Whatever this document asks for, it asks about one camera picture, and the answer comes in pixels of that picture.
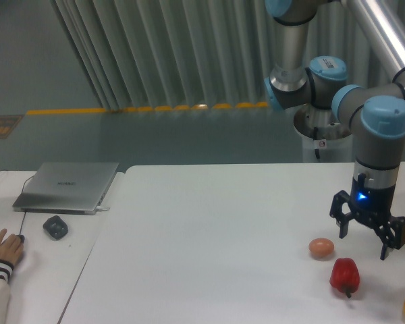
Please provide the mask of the person's hand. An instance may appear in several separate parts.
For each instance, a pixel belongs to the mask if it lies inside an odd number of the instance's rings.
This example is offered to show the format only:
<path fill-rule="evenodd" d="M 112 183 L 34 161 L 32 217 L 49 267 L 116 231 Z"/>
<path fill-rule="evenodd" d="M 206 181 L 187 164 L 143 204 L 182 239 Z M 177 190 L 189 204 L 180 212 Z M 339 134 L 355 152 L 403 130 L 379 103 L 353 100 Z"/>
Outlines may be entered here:
<path fill-rule="evenodd" d="M 24 243 L 19 236 L 10 234 L 5 238 L 6 234 L 7 229 L 0 231 L 0 261 L 15 267 L 22 258 Z"/>

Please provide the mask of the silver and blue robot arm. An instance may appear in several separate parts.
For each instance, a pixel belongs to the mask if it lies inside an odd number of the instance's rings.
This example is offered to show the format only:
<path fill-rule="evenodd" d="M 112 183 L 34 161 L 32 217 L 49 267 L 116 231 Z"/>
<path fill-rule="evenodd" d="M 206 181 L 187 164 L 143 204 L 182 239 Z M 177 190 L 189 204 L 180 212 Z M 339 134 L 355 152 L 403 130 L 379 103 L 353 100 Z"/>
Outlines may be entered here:
<path fill-rule="evenodd" d="M 265 80 L 270 106 L 310 105 L 328 112 L 358 142 L 349 192 L 333 197 L 330 216 L 340 237 L 351 221 L 371 228 L 382 243 L 381 258 L 405 245 L 405 217 L 392 215 L 405 145 L 405 27 L 385 1 L 343 1 L 355 18 L 390 82 L 365 88 L 347 82 L 346 64 L 319 56 L 304 65 L 308 26 L 322 1 L 266 1 L 278 26 L 280 46 Z"/>

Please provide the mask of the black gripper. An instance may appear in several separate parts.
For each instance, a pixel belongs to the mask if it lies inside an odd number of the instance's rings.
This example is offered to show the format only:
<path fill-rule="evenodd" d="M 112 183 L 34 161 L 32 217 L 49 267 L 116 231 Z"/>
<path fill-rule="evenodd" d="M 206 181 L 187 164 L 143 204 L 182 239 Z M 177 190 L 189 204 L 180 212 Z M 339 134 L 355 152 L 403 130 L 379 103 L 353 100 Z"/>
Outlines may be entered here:
<path fill-rule="evenodd" d="M 354 164 L 350 195 L 344 190 L 336 193 L 329 212 L 340 229 L 340 239 L 347 236 L 349 222 L 353 219 L 375 229 L 382 242 L 382 261 L 391 250 L 399 250 L 405 245 L 405 217 L 391 215 L 398 172 L 398 166 L 377 169 L 357 161 Z M 350 212 L 343 212 L 344 205 L 350 207 Z"/>

